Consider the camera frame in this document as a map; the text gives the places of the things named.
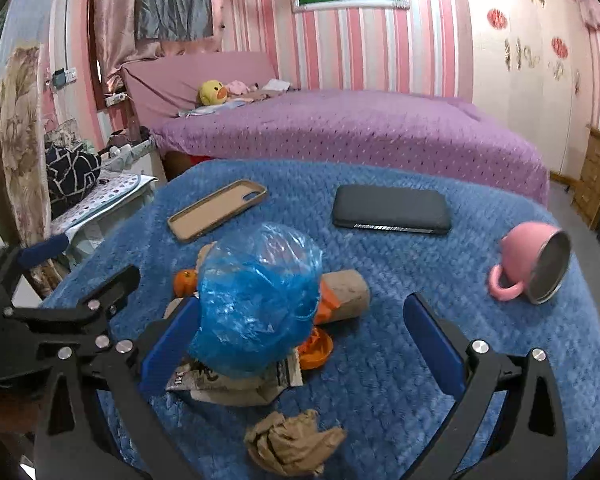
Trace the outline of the black white patterned bag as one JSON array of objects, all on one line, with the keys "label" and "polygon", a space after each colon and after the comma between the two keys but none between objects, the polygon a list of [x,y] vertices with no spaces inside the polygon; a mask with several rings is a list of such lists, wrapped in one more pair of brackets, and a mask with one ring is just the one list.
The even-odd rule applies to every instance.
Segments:
[{"label": "black white patterned bag", "polygon": [[50,212],[55,219],[94,190],[102,169],[102,158],[82,145],[65,148],[46,142],[45,162]]}]

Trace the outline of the black smartphone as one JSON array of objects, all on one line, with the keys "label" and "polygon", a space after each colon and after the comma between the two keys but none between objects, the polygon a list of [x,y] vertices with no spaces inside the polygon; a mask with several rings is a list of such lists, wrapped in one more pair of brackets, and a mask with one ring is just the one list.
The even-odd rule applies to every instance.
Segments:
[{"label": "black smartphone", "polygon": [[434,190],[388,186],[341,185],[332,207],[332,224],[346,229],[445,235],[451,213]]}]

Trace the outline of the purple polka dot bed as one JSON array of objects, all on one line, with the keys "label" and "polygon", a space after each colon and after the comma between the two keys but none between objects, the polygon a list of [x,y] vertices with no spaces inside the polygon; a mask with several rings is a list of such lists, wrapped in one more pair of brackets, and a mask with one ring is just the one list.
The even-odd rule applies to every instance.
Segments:
[{"label": "purple polka dot bed", "polygon": [[536,148],[459,98],[291,91],[234,110],[163,119],[151,133],[163,153],[402,169],[548,202],[550,172]]}]

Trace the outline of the printed snack wrapper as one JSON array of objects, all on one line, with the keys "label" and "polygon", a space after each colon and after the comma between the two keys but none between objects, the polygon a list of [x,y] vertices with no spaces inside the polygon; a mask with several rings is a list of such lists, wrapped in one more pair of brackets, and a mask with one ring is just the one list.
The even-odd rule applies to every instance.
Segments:
[{"label": "printed snack wrapper", "polygon": [[261,375],[230,378],[204,363],[189,359],[176,369],[166,391],[187,392],[194,401],[249,408],[265,406],[284,391],[303,385],[299,355],[292,350],[286,359],[271,364]]}]

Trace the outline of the small orange tangerine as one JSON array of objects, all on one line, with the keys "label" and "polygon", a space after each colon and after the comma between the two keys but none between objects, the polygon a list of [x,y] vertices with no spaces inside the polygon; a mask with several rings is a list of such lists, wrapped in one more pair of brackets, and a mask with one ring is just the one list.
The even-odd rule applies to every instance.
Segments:
[{"label": "small orange tangerine", "polygon": [[192,296],[197,291],[198,274],[195,269],[183,269],[174,275],[173,293],[176,298]]}]

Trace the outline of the pink curtain with grey cloth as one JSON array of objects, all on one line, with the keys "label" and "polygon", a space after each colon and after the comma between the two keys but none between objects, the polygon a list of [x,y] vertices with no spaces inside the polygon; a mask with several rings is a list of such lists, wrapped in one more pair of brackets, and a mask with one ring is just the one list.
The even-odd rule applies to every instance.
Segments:
[{"label": "pink curtain with grey cloth", "polygon": [[136,61],[220,50],[223,0],[91,0],[95,55],[106,94]]}]

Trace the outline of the tan phone case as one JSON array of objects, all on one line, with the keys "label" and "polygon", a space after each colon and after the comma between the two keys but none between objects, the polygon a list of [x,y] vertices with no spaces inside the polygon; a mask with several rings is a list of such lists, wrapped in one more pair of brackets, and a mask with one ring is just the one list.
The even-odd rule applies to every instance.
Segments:
[{"label": "tan phone case", "polygon": [[188,243],[263,202],[266,196],[264,185],[237,180],[172,214],[168,226],[179,242]]}]

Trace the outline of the cardboard tube roll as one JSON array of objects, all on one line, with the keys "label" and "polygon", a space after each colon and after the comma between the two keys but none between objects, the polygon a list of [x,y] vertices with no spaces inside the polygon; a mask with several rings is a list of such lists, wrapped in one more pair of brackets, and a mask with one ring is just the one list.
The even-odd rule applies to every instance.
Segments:
[{"label": "cardboard tube roll", "polygon": [[355,270],[325,273],[314,323],[323,325],[358,318],[370,308],[370,289]]}]

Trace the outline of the orange peel piece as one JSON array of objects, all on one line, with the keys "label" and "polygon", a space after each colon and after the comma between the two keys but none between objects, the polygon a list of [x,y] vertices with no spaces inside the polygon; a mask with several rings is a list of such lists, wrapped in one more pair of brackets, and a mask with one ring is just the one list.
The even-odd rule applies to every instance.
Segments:
[{"label": "orange peel piece", "polygon": [[322,367],[334,350],[334,342],[324,330],[313,327],[309,338],[297,348],[300,368],[316,370]]}]

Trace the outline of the blue fleece table blanket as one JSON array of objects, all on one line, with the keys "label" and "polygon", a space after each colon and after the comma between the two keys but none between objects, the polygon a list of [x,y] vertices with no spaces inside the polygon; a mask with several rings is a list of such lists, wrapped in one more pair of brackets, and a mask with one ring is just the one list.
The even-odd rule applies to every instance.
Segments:
[{"label": "blue fleece table blanket", "polygon": [[[340,426],[346,440],[325,467],[329,479],[396,479],[411,465],[452,406],[430,374],[403,323],[403,304],[419,292],[437,315],[470,339],[498,351],[543,349],[558,385],[568,443],[568,470],[578,472],[600,446],[600,318],[576,262],[546,304],[494,300],[486,276],[500,258],[502,237],[522,222],[551,222],[528,198],[453,179],[369,166],[310,164],[292,160],[212,160],[186,171],[122,223],[90,258],[46,299],[71,308],[130,264],[140,286],[111,324],[114,336],[135,338],[161,318],[172,297],[175,272],[191,266],[199,243],[180,243],[168,220],[234,181],[247,179],[268,197],[223,226],[236,233],[263,222],[291,226],[321,247],[328,272],[353,269],[370,288],[370,308],[360,318],[332,324],[334,352],[283,392],[275,411],[315,410],[324,427]],[[445,236],[337,229],[332,204],[337,188],[359,183],[431,188],[451,211]]]}]

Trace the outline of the brown paper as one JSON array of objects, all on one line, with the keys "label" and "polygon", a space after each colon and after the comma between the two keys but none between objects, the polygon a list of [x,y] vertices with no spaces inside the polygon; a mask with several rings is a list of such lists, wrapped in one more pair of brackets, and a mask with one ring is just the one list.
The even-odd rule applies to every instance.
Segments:
[{"label": "brown paper", "polygon": [[273,412],[246,431],[244,445],[265,471],[286,478],[317,477],[347,435],[339,426],[321,430],[315,410],[292,417]]}]

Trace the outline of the pink bed headboard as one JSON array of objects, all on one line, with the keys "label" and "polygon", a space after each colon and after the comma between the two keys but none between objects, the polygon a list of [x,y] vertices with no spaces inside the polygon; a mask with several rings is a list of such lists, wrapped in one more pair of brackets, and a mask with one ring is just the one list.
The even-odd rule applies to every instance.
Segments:
[{"label": "pink bed headboard", "polygon": [[277,73],[264,52],[196,53],[125,64],[121,70],[138,122],[154,128],[191,110],[207,80],[263,86]]}]

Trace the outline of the yellow duck plush toy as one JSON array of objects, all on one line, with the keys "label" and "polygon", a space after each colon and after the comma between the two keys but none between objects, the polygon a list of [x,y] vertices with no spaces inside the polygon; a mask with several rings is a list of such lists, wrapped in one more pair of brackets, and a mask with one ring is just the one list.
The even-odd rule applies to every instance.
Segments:
[{"label": "yellow duck plush toy", "polygon": [[198,89],[198,100],[203,106],[221,105],[227,99],[227,88],[225,88],[221,81],[215,79],[207,80]]}]

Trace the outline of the white wardrobe with decals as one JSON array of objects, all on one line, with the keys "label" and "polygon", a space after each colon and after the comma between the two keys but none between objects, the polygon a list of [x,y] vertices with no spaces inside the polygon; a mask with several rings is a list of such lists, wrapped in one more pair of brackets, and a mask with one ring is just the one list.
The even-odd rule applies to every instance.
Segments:
[{"label": "white wardrobe with decals", "polygon": [[468,0],[474,103],[577,179],[588,146],[593,62],[573,0]]}]

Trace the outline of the blue plastic bag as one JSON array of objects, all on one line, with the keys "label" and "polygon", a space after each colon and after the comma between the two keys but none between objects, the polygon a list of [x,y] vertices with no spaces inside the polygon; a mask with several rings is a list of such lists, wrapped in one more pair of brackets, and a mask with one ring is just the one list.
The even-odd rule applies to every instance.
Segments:
[{"label": "blue plastic bag", "polygon": [[231,378],[261,374],[310,336],[322,274],[320,246],[290,226],[226,234],[200,268],[201,321],[188,355]]}]

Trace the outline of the wooden desk with drawers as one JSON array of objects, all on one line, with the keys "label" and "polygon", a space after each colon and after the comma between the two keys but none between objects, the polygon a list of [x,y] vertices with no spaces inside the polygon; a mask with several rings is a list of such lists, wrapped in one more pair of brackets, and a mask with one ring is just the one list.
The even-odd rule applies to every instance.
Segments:
[{"label": "wooden desk with drawers", "polygon": [[600,226],[600,130],[591,127],[588,131],[588,148],[571,205],[586,226],[596,231]]}]

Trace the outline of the dotted cloth side table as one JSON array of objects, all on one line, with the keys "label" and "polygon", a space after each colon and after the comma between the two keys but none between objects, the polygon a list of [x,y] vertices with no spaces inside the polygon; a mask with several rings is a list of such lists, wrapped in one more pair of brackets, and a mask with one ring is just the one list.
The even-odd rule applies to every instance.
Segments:
[{"label": "dotted cloth side table", "polygon": [[52,234],[66,234],[69,245],[59,260],[74,269],[112,231],[154,199],[161,182],[154,176],[104,171],[92,192],[50,224]]}]

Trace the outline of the pink metal mug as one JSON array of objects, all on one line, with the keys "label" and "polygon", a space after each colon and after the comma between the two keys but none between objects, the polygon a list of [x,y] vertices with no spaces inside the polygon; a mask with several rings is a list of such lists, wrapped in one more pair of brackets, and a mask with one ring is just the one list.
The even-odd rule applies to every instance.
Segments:
[{"label": "pink metal mug", "polygon": [[571,240],[547,223],[522,222],[501,239],[501,262],[489,272],[486,287],[498,301],[521,295],[545,304],[558,291],[570,261]]}]

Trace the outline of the floral beige curtain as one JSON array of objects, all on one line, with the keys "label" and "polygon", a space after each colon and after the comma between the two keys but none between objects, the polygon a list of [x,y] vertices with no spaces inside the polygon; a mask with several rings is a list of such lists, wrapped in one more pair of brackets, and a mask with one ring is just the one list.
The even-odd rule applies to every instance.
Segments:
[{"label": "floral beige curtain", "polygon": [[41,48],[12,51],[0,79],[0,170],[20,243],[50,235],[42,114]]}]

